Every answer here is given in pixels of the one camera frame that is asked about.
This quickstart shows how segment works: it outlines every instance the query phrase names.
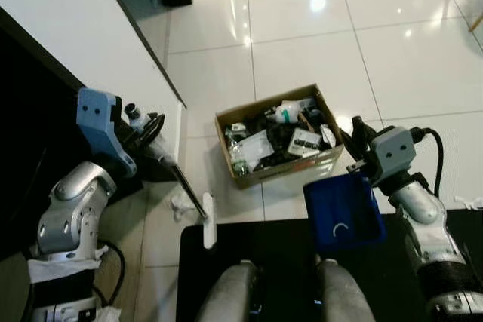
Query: metal cylinder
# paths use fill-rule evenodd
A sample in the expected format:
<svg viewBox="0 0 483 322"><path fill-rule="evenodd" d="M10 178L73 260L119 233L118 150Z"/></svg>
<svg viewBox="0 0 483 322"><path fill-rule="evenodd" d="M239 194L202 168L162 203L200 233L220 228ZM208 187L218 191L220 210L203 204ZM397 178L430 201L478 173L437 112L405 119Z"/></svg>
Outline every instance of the metal cylinder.
<svg viewBox="0 0 483 322"><path fill-rule="evenodd" d="M248 322L256 279L257 267L249 261L225 270L211 288L196 322Z"/></svg>
<svg viewBox="0 0 483 322"><path fill-rule="evenodd" d="M352 275L333 259L317 265L325 322L375 322L371 308Z"/></svg>

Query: cardboard box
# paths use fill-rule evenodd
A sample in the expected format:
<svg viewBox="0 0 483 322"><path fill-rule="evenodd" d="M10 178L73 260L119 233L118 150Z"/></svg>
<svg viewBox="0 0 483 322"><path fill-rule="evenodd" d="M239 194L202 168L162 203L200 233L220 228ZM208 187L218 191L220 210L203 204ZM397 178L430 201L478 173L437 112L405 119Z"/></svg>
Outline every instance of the cardboard box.
<svg viewBox="0 0 483 322"><path fill-rule="evenodd" d="M242 122L246 118L253 118L259 115L261 112L269 109L270 107L279 106L283 100L301 100L307 97L315 98L318 107L324 113L328 121L328 125L337 139L337 145L332 149L325 150L317 155L313 155L308 158L300 158L294 161L287 162L285 164L280 164L274 167L267 168L265 170L255 171L248 174L247 176L236 176L232 169L232 162L229 155L228 147L226 145L226 127L236 122ZM217 128L218 137L220 139L221 149L225 157L226 166L228 167L230 175L232 176L236 185L240 189L244 189L248 186L259 184L270 179L275 179L280 176L288 175L290 173L295 173L308 167L314 167L319 164L333 164L339 158L344 147L343 139L339 132L339 127L335 122L332 112L325 104L324 97L322 96L316 84L297 88L296 90L292 90L284 94L279 94L277 96L249 103L244 106L238 106L224 112L218 112L215 117L215 125Z"/></svg>

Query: black cable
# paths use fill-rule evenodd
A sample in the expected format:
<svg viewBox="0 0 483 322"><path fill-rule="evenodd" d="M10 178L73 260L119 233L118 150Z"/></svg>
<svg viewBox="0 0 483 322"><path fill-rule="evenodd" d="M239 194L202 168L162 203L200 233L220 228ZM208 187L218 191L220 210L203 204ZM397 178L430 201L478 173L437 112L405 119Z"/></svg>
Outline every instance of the black cable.
<svg viewBox="0 0 483 322"><path fill-rule="evenodd" d="M443 142L441 141L441 137L439 133L434 131L432 128L423 128L424 134L432 134L436 140L436 144L438 145L438 167L436 169L436 181L435 181L435 191L434 195L439 198L439 186L441 185L441 175L443 174L443 161L444 161L444 152L443 152Z"/></svg>
<svg viewBox="0 0 483 322"><path fill-rule="evenodd" d="M99 296L100 299L100 305L101 307L106 307L107 306L107 300L106 297L104 296L104 293L102 293L95 284L92 285L92 290Z"/></svg>
<svg viewBox="0 0 483 322"><path fill-rule="evenodd" d="M110 241L99 239L99 242L102 244L105 244L106 246L114 250L118 254L119 262L121 263L118 282L115 284L115 288L114 288L114 291L112 292L111 298L109 298L109 301L107 301L107 305L113 305L115 299L119 294L119 290L121 289L122 283L124 282L124 276L126 271L126 259L124 258L124 254L122 254L122 251Z"/></svg>

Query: black panel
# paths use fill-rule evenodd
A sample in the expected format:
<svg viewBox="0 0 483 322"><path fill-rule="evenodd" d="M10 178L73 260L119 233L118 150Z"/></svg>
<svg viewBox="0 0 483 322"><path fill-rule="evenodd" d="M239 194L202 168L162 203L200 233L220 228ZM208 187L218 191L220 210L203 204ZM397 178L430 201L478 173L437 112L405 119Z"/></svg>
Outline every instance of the black panel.
<svg viewBox="0 0 483 322"><path fill-rule="evenodd" d="M0 216L3 259L35 241L38 219L48 206L52 186L88 158L90 148L75 124L77 92L82 84L4 11L0 15L2 151L6 156Z"/></svg>
<svg viewBox="0 0 483 322"><path fill-rule="evenodd" d="M327 254L346 267L364 291L378 322L429 321L425 299L404 246L405 233L395 215L383 216L385 242ZM458 245L469 248L475 268L483 271L483 213L448 212L448 227ZM217 227L214 253L203 248L202 227L183 231L178 276L177 321L194 321L209 289L225 269L250 259L266 272L260 322L317 321L314 304L314 246L305 220L252 222Z"/></svg>

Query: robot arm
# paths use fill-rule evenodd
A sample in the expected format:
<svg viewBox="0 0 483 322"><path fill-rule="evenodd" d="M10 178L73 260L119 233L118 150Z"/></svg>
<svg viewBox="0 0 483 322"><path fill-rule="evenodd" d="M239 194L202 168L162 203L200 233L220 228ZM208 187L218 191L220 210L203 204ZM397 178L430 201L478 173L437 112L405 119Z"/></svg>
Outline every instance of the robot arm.
<svg viewBox="0 0 483 322"><path fill-rule="evenodd" d="M347 169L360 170L373 187L389 196L403 220L408 231L408 255L429 313L437 321L481 320L483 286L446 228L445 206L435 196L438 187L432 193L422 175L408 173L416 155L414 143L428 131L388 127L376 133L360 117L353 118L352 123L352 137L343 136L357 162Z"/></svg>
<svg viewBox="0 0 483 322"><path fill-rule="evenodd" d="M128 106L126 113L131 119L132 112L128 111L133 105ZM120 140L115 128L121 120L121 110L119 97L89 88L79 91L77 125L91 145L93 158L80 163L52 188L51 204L38 223L36 258L56 269L56 274L50 280L34 281L32 320L35 322L95 319L94 271L80 269L72 273L72 267L78 261L95 259L100 215L115 193L116 183L138 173L136 163L143 157L158 164L162 160L163 150L156 149L155 158L150 154L164 115L148 114L144 122L131 125ZM200 215L205 217L205 211L192 195ZM60 268L61 264L71 268Z"/></svg>

